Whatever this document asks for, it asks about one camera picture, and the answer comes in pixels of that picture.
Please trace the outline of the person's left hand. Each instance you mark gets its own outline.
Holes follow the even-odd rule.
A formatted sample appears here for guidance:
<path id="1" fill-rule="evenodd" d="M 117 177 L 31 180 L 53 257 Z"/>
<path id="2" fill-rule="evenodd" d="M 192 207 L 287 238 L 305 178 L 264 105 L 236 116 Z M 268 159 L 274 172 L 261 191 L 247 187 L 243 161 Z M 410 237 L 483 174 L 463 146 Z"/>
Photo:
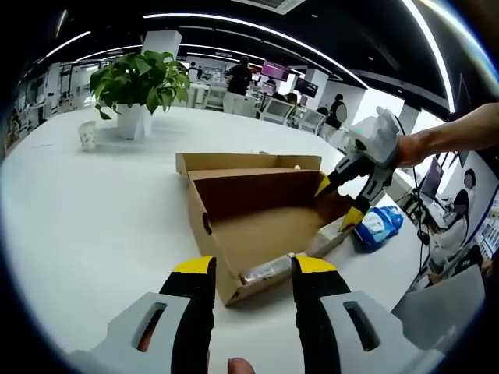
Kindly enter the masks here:
<path id="1" fill-rule="evenodd" d="M 228 360 L 228 374 L 254 374 L 254 368 L 244 358 L 230 358 Z"/>

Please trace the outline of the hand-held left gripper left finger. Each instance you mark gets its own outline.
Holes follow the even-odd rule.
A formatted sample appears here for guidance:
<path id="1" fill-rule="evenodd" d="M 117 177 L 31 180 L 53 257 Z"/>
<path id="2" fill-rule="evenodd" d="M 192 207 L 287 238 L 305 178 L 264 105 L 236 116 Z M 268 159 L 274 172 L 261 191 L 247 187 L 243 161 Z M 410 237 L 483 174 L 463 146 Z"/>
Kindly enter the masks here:
<path id="1" fill-rule="evenodd" d="M 102 342 L 69 355 L 79 373 L 205 373 L 214 327 L 214 256 L 174 268 L 108 324 Z"/>

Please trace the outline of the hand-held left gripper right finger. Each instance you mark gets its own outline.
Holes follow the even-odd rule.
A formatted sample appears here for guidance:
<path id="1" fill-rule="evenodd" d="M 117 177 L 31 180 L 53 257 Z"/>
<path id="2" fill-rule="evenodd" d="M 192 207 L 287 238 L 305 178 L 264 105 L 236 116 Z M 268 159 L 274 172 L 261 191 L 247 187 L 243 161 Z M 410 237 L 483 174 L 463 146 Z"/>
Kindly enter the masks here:
<path id="1" fill-rule="evenodd" d="M 397 317 L 322 259 L 292 257 L 292 287 L 306 373 L 431 373 L 444 358 L 410 342 Z"/>

